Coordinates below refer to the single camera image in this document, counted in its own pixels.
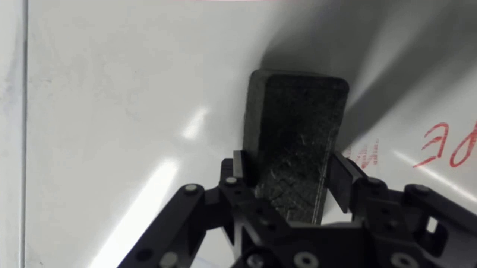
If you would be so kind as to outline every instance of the screw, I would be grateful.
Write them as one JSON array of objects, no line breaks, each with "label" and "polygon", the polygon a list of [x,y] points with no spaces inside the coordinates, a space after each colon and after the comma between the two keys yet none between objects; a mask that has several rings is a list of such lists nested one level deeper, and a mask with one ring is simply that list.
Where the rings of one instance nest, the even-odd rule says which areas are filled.
[{"label": "screw", "polygon": [[167,252],[161,261],[159,261],[159,268],[176,268],[179,264],[179,256],[174,252]]},{"label": "screw", "polygon": [[235,185],[235,184],[237,184],[237,179],[235,179],[235,178],[226,178],[226,179],[225,179],[225,184],[226,184],[226,185]]},{"label": "screw", "polygon": [[390,264],[395,268],[419,268],[419,264],[414,258],[411,258],[410,255],[401,254],[401,252],[395,252],[390,256]]},{"label": "screw", "polygon": [[186,187],[184,187],[184,191],[189,192],[189,194],[192,194],[192,192],[196,191],[196,188],[198,188],[196,185],[190,184],[190,185],[186,185]]},{"label": "screw", "polygon": [[247,258],[247,265],[249,265],[249,268],[263,268],[265,267],[265,261],[259,255],[250,255]]},{"label": "screw", "polygon": [[319,268],[317,258],[310,252],[298,252],[293,258],[296,268]]}]

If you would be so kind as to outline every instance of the whiteboard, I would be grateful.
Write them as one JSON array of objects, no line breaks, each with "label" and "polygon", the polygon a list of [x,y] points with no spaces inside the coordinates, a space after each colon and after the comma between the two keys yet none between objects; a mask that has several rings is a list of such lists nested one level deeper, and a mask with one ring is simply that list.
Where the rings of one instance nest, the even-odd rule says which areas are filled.
[{"label": "whiteboard", "polygon": [[0,267],[22,264],[23,5],[0,2]]},{"label": "whiteboard", "polygon": [[[477,212],[472,2],[37,0],[32,11],[28,268],[114,267],[174,189],[214,187],[241,148],[258,67],[347,79],[344,155],[393,189],[424,184]],[[447,130],[424,136],[438,124],[442,151],[444,137],[421,149]],[[232,262],[220,233],[199,256],[196,267]]]}]

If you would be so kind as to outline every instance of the black foam block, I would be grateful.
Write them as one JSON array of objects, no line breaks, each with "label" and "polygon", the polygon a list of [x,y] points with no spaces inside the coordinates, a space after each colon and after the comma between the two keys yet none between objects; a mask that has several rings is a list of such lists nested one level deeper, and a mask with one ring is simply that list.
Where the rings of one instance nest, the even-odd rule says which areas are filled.
[{"label": "black foam block", "polygon": [[325,172],[348,87],[342,79],[255,72],[244,120],[247,184],[289,222],[320,224]]}]

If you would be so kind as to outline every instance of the red handwritten letter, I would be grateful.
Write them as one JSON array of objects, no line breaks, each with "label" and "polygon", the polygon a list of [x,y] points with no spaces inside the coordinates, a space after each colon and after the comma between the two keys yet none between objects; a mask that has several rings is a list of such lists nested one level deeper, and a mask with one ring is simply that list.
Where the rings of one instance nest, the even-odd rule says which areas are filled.
[{"label": "red handwritten letter", "polygon": [[444,152],[444,148],[445,148],[445,142],[447,142],[447,134],[448,134],[448,125],[447,125],[445,122],[439,122],[439,124],[433,125],[423,137],[427,137],[427,136],[429,136],[432,131],[435,131],[436,128],[442,128],[442,130],[444,130],[444,134],[433,137],[429,143],[426,143],[426,145],[421,148],[421,151],[423,151],[423,149],[429,148],[429,146],[433,145],[433,143],[439,143],[439,148],[438,148],[436,155],[432,155],[432,157],[429,157],[427,160],[424,160],[424,161],[413,166],[413,169],[420,167],[420,166],[424,166],[424,164],[429,164],[429,163],[435,161],[436,158],[441,158],[441,157],[442,157],[442,152]]},{"label": "red handwritten letter", "polygon": [[[466,161],[466,158],[471,157],[475,142],[477,142],[477,124],[474,125],[474,130],[460,142],[460,145],[451,154],[450,167],[462,166]],[[459,154],[463,145],[466,145],[465,155],[460,161],[456,161],[456,155]]]},{"label": "red handwritten letter", "polygon": [[359,151],[356,163],[360,169],[366,169],[371,164],[377,166],[377,143],[378,142],[374,143],[372,154],[369,157],[368,157],[368,145],[365,145]]}]

